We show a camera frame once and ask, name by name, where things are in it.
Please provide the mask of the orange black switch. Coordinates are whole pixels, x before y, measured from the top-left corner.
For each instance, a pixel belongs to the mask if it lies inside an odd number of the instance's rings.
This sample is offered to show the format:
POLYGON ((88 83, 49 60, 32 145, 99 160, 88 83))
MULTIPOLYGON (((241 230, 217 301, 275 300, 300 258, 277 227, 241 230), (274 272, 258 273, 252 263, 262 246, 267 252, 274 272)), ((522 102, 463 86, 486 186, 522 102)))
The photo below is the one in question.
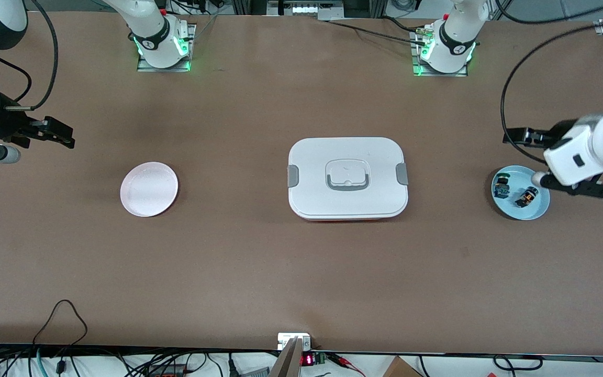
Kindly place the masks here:
POLYGON ((534 186, 528 186, 519 198, 515 201, 515 205, 519 208, 526 208, 533 203, 538 196, 539 190, 534 186))

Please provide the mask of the red probe lead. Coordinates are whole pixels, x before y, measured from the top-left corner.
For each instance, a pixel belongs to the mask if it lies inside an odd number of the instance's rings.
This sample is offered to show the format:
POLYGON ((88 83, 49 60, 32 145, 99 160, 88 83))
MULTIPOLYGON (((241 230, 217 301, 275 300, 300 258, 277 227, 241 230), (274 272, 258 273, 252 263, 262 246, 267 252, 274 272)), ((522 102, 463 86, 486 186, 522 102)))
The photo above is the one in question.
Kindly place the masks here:
POLYGON ((330 362, 335 363, 335 365, 337 365, 338 367, 357 372, 359 373, 359 375, 361 375, 361 377, 367 377, 359 368, 355 367, 353 363, 349 362, 349 360, 339 356, 338 354, 326 352, 326 358, 328 358, 330 362))

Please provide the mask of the light blue round plate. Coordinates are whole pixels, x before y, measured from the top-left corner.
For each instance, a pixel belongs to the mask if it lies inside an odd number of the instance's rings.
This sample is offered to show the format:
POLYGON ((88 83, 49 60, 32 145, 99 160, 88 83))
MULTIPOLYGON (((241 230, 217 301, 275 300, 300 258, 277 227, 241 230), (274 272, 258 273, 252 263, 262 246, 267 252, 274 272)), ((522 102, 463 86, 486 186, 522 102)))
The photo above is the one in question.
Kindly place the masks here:
POLYGON ((546 188, 534 186, 531 182, 531 177, 534 174, 534 170, 522 165, 508 165, 496 172, 492 179, 491 193, 493 201, 496 207, 507 217, 517 220, 534 220, 543 216, 548 208, 550 207, 551 195, 550 191, 546 188), (509 173, 509 186, 510 195, 506 199, 498 199, 493 197, 493 184, 495 184, 495 176, 497 173, 509 173), (533 203, 526 208, 519 208, 515 205, 515 201, 528 186, 534 186, 539 190, 538 196, 535 198, 533 203))

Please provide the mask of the pink round plate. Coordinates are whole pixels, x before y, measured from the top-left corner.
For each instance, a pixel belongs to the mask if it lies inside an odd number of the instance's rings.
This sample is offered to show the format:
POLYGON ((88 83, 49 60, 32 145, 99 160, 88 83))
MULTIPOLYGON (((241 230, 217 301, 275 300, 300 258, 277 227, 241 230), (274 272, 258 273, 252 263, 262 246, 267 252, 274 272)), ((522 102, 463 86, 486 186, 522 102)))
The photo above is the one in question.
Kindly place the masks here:
POLYGON ((130 170, 119 189, 124 209, 137 217, 155 217, 176 200, 179 182, 174 170, 161 162, 146 162, 130 170))

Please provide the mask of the brown cardboard box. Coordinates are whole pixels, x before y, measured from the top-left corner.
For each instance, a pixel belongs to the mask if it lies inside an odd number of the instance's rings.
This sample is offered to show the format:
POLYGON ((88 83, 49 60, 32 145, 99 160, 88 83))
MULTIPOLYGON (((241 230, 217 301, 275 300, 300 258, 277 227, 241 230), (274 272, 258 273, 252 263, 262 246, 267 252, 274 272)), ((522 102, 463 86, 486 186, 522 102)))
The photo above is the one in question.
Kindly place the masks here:
POLYGON ((382 377, 424 377, 403 358, 395 356, 382 377))

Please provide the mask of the silver labelled frame rail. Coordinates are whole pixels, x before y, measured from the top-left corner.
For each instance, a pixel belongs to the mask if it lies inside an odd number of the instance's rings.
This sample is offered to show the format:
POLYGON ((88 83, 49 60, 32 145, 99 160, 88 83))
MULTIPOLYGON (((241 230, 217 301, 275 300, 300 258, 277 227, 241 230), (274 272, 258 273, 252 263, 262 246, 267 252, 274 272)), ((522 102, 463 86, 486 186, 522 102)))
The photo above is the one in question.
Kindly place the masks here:
POLYGON ((343 0, 266 0, 266 15, 306 16, 330 21, 343 19, 343 0))

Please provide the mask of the white socket block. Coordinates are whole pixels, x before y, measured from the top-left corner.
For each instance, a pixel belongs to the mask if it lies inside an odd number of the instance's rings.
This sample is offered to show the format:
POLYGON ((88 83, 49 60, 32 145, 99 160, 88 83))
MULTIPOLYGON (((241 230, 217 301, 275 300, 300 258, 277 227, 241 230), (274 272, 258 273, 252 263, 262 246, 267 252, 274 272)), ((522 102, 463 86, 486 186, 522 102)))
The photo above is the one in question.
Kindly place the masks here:
POLYGON ((277 351, 282 351, 288 341, 292 339, 302 339, 303 351, 311 351, 311 336, 307 332, 278 332, 277 334, 277 351))

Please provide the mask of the grey metal bar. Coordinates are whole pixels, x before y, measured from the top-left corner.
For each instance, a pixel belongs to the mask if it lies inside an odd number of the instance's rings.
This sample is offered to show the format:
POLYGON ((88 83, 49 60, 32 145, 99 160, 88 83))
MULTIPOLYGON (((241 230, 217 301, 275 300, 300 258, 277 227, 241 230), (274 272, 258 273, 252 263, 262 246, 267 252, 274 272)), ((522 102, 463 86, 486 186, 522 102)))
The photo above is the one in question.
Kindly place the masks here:
POLYGON ((304 338, 290 337, 267 377, 299 377, 303 353, 304 338))

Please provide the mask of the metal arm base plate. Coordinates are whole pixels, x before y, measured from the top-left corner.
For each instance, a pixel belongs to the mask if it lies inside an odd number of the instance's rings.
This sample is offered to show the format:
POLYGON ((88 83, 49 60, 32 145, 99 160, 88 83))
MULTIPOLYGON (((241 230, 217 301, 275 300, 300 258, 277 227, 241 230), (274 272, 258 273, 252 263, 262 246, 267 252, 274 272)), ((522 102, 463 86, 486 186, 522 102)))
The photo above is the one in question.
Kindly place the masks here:
POLYGON ((177 20, 165 40, 155 50, 149 50, 139 43, 137 45, 139 59, 138 72, 189 72, 192 67, 192 55, 196 35, 196 24, 188 24, 177 20))
POLYGON ((429 64, 426 58, 433 53, 433 48, 443 46, 442 43, 436 43, 433 32, 433 24, 426 24, 423 28, 416 28, 416 31, 409 32, 409 38, 412 39, 411 55, 412 55, 412 72, 416 76, 448 76, 448 77, 465 77, 468 75, 469 64, 472 59, 472 52, 476 48, 474 41, 460 55, 450 55, 452 61, 457 61, 459 57, 464 57, 464 63, 461 69, 455 72, 442 72, 429 64))

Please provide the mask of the green push button switch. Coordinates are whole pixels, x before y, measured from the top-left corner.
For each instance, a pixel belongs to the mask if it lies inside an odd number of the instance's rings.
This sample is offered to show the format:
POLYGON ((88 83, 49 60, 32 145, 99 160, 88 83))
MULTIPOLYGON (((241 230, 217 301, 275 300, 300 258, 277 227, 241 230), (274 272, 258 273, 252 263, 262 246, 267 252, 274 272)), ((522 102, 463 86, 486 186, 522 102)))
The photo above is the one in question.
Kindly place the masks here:
POLYGON ((495 183, 493 184, 493 197, 498 199, 509 198, 510 186, 509 186, 509 173, 497 173, 495 176, 495 183))

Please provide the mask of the white lidded box grey latches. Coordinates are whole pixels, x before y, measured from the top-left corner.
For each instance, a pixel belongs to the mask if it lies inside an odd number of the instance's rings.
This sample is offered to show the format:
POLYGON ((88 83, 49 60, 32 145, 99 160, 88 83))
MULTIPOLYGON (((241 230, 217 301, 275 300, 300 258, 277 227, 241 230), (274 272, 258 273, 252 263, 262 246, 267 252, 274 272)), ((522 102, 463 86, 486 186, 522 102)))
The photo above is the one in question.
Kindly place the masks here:
POLYGON ((288 154, 288 203, 305 220, 395 217, 408 184, 404 152, 389 138, 306 138, 288 154))

